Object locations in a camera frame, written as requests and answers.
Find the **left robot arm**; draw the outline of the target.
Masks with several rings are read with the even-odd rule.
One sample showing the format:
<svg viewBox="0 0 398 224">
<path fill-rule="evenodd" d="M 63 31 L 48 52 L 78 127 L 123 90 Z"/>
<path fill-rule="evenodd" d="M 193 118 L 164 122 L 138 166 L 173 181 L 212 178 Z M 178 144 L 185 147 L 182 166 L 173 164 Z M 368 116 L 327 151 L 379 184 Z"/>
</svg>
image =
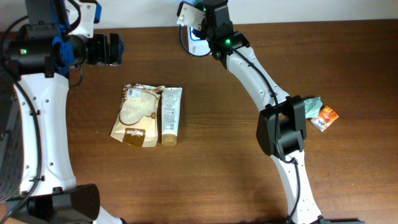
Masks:
<svg viewBox="0 0 398 224">
<path fill-rule="evenodd" d="M 122 223 L 95 184 L 77 185 L 67 138 L 70 69 L 119 65 L 117 34 L 95 34 L 97 1 L 27 1 L 1 38 L 1 202 L 23 223 Z"/>
</svg>

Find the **green lid jar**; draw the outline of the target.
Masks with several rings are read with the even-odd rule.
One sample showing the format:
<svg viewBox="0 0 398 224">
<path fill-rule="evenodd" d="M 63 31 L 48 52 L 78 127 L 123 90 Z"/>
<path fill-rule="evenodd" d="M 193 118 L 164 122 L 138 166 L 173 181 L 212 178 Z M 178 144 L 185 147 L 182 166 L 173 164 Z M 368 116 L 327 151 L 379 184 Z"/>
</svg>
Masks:
<svg viewBox="0 0 398 224">
<path fill-rule="evenodd" d="M 197 6 L 200 5 L 202 3 L 202 0 L 194 0 L 193 5 Z"/>
</svg>

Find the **beige oats pouch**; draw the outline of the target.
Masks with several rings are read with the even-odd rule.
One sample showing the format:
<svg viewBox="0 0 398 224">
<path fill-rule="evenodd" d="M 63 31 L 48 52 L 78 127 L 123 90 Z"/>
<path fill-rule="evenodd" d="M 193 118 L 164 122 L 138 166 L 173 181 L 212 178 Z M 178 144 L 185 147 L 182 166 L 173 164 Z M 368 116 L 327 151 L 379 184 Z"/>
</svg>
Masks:
<svg viewBox="0 0 398 224">
<path fill-rule="evenodd" d="M 157 111 L 164 86 L 128 83 L 110 136 L 136 147 L 154 147 L 158 141 Z"/>
</svg>

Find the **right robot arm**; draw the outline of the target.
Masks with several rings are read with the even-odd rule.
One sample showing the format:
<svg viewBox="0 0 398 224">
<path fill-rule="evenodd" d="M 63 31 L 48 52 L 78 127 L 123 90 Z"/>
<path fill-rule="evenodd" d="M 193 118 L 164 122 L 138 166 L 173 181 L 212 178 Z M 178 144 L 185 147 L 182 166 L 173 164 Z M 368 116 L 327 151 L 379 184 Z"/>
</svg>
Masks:
<svg viewBox="0 0 398 224">
<path fill-rule="evenodd" d="M 256 138 L 282 181 L 288 204 L 286 223 L 325 223 L 305 167 L 305 105 L 291 97 L 264 70 L 245 36 L 233 28 L 227 1 L 203 1 L 202 27 L 215 59 L 245 87 L 259 110 Z"/>
</svg>

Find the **mint green wipes packet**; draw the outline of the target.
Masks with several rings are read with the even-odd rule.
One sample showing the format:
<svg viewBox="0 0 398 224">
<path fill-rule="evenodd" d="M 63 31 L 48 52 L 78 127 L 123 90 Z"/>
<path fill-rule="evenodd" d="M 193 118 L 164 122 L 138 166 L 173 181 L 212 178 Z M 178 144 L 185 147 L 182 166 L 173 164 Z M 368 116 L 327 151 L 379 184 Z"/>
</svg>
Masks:
<svg viewBox="0 0 398 224">
<path fill-rule="evenodd" d="M 303 101 L 305 105 L 305 118 L 317 118 L 323 106 L 321 97 L 309 98 Z"/>
</svg>

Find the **white shampoo tube gold cap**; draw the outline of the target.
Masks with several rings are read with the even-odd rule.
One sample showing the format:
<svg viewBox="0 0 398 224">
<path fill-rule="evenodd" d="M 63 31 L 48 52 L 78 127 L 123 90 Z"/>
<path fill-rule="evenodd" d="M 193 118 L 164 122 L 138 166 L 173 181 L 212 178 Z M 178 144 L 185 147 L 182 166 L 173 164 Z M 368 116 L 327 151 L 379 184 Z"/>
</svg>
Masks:
<svg viewBox="0 0 398 224">
<path fill-rule="evenodd" d="M 183 88 L 165 88 L 162 92 L 162 145 L 175 146 L 178 138 Z"/>
</svg>

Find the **orange small carton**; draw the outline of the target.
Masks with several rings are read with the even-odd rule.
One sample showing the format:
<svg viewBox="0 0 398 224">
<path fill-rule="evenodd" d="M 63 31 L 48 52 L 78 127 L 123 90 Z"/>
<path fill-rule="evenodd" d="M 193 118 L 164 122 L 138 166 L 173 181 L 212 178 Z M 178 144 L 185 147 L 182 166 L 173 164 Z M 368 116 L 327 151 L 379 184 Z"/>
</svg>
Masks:
<svg viewBox="0 0 398 224">
<path fill-rule="evenodd" d="M 329 106 L 325 106 L 320 110 L 319 115 L 316 118 L 312 118 L 310 122 L 318 130 L 324 132 L 338 118 L 339 115 L 333 109 Z"/>
</svg>

